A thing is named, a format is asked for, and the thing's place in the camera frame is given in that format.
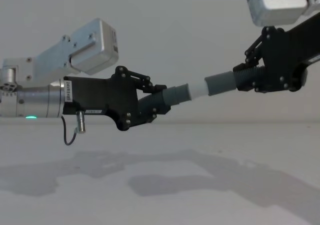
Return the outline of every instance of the green led light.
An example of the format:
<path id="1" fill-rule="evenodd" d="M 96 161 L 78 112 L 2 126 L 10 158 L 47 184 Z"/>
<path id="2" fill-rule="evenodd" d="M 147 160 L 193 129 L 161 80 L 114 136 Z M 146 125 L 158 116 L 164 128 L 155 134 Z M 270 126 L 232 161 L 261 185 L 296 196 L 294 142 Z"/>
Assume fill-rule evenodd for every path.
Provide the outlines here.
<path id="1" fill-rule="evenodd" d="M 26 118 L 26 119 L 37 119 L 36 116 L 26 116 L 25 118 Z"/>

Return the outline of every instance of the white background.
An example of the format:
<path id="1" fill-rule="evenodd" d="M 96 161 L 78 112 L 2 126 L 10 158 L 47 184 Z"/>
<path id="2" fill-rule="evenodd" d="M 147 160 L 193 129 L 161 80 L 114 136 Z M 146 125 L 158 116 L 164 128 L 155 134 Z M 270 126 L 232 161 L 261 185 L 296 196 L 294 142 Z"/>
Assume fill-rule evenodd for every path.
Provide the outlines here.
<path id="1" fill-rule="evenodd" d="M 0 59 L 99 17 L 118 65 L 169 87 L 232 70 L 261 30 L 246 0 L 0 0 L 0 17 Z M 200 98 L 128 132 L 91 117 L 72 147 L 59 119 L 1 120 L 0 224 L 318 225 L 320 126 L 306 122 L 320 118 L 319 73 L 296 93 Z M 223 124 L 271 121 L 305 123 Z"/>

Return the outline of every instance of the cable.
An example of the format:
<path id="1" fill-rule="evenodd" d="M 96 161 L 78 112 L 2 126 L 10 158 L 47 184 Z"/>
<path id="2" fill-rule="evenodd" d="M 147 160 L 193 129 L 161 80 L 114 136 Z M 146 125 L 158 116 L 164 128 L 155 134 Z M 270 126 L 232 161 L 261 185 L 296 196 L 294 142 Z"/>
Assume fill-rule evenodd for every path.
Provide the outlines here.
<path id="1" fill-rule="evenodd" d="M 63 122 L 63 139 L 64 139 L 64 144 L 67 145 L 67 146 L 70 146 L 71 144 L 74 143 L 77 134 L 74 133 L 71 141 L 70 141 L 70 142 L 67 142 L 67 125 L 66 125 L 66 120 L 65 120 L 64 116 L 61 116 L 61 119 L 62 119 L 62 122 Z"/>

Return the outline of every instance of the screw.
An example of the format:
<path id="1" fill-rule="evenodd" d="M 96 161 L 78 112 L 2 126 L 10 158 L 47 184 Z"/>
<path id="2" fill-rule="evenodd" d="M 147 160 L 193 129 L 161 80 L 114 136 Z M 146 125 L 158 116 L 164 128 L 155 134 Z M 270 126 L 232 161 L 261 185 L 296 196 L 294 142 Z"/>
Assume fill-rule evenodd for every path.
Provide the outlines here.
<path id="1" fill-rule="evenodd" d="M 319 1 L 318 0 L 311 0 L 313 4 L 317 4 Z"/>

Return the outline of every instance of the black cable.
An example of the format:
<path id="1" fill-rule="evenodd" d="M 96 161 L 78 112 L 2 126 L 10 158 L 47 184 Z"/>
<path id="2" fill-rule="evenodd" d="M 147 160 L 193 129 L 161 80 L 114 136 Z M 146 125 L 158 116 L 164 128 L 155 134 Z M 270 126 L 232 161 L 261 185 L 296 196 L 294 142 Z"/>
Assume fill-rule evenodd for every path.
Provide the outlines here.
<path id="1" fill-rule="evenodd" d="M 64 116 L 61 116 L 61 119 L 62 119 L 62 122 L 63 122 L 63 139 L 64 139 L 64 144 L 67 145 L 67 146 L 70 146 L 71 144 L 74 143 L 77 134 L 74 133 L 71 141 L 70 141 L 70 142 L 67 142 L 67 125 L 66 125 L 66 120 L 65 120 Z"/>

